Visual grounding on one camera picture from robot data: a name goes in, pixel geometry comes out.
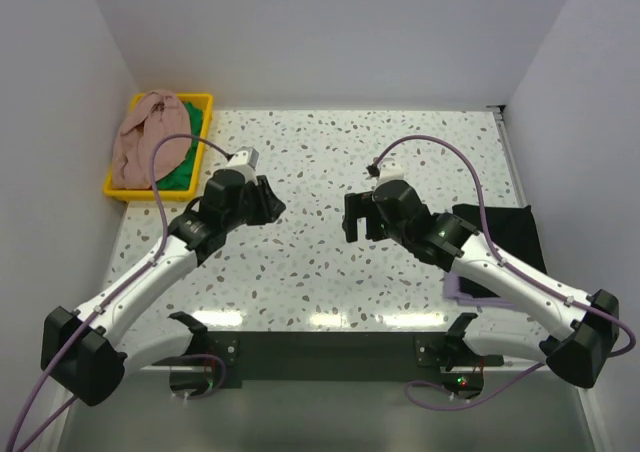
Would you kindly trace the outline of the pink t shirt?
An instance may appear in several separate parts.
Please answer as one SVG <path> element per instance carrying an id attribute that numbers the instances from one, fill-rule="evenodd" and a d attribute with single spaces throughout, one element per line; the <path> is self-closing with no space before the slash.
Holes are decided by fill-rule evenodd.
<path id="1" fill-rule="evenodd" d="M 184 160 L 191 141 L 190 120 L 184 103 L 171 91 L 156 89 L 140 98 L 116 135 L 112 152 L 112 186 L 148 189 L 149 169 L 157 179 Z"/>

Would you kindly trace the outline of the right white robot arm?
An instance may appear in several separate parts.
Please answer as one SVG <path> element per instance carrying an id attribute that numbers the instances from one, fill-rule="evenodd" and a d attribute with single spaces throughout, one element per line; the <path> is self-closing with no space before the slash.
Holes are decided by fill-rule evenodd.
<path id="1" fill-rule="evenodd" d="M 574 386 L 595 385 L 620 333 L 615 295 L 605 290 L 589 294 L 509 253 L 494 255 L 476 227 L 451 213 L 430 212 L 403 180 L 387 181 L 372 192 L 348 193 L 344 206 L 347 242 L 357 240 L 358 221 L 364 219 L 367 239 L 391 239 L 418 261 L 485 287 L 536 322 L 486 325 L 468 315 L 462 328 L 448 331 L 445 351 L 452 362 L 516 357 L 546 365 Z"/>

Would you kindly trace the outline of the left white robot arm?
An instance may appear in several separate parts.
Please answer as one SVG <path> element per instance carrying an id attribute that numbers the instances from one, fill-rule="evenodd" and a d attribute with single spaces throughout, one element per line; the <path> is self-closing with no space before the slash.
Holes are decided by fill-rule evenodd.
<path id="1" fill-rule="evenodd" d="M 138 367 L 133 354 L 118 348 L 137 318 L 219 251 L 232 231 L 275 223 L 285 209 L 265 176 L 216 171 L 203 195 L 187 204 L 132 269 L 74 310 L 58 307 L 49 313 L 42 370 L 86 405 L 100 404 Z"/>

